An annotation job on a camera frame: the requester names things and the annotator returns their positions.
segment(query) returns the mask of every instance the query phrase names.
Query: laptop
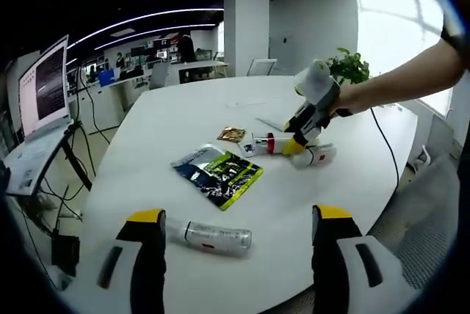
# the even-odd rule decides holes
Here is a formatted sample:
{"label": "laptop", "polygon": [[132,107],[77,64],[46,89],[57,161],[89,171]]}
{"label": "laptop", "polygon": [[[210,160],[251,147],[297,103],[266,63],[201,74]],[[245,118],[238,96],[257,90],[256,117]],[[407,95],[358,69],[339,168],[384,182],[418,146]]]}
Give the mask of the laptop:
{"label": "laptop", "polygon": [[44,51],[20,77],[19,103],[24,143],[4,160],[12,171],[8,194],[33,195],[41,174],[54,157],[70,116],[65,63],[68,36]]}

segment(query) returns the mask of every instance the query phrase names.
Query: potted plant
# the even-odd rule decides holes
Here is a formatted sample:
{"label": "potted plant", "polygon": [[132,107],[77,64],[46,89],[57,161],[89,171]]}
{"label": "potted plant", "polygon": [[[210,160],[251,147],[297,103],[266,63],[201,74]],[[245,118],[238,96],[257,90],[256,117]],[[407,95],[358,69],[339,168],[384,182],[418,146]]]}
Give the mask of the potted plant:
{"label": "potted plant", "polygon": [[338,48],[338,50],[344,54],[344,58],[331,57],[326,64],[330,68],[331,76],[339,85],[345,80],[351,84],[369,80],[369,63],[361,61],[361,54],[351,54],[347,48]]}

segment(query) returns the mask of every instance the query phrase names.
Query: white bottle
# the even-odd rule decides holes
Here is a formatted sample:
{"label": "white bottle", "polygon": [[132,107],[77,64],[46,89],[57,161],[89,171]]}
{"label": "white bottle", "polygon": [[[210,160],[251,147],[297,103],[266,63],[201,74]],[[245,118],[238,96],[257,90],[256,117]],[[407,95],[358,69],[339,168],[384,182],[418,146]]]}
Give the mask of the white bottle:
{"label": "white bottle", "polygon": [[324,164],[332,161],[336,156],[336,151],[333,143],[307,147],[302,153],[293,155],[291,162],[297,169],[304,169],[311,165]]}
{"label": "white bottle", "polygon": [[208,251],[240,256],[251,246],[250,230],[235,230],[193,221],[183,222],[169,217],[165,228],[167,239]]}

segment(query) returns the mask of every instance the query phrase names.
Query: laptop screen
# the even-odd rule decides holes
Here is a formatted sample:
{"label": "laptop screen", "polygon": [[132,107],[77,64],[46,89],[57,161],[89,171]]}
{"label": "laptop screen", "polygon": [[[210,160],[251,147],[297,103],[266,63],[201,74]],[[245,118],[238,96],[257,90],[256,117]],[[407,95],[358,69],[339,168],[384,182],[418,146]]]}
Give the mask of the laptop screen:
{"label": "laptop screen", "polygon": [[48,49],[20,78],[24,136],[68,116],[65,88],[67,38]]}

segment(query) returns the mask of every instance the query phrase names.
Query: gold packet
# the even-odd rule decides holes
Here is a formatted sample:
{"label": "gold packet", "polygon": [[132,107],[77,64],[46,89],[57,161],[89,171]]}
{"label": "gold packet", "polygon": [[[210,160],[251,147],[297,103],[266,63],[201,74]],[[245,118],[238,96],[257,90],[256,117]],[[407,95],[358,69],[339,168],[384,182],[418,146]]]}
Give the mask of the gold packet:
{"label": "gold packet", "polygon": [[222,133],[219,134],[217,139],[226,140],[227,142],[240,143],[245,136],[247,131],[245,129],[239,129],[235,127],[225,127]]}

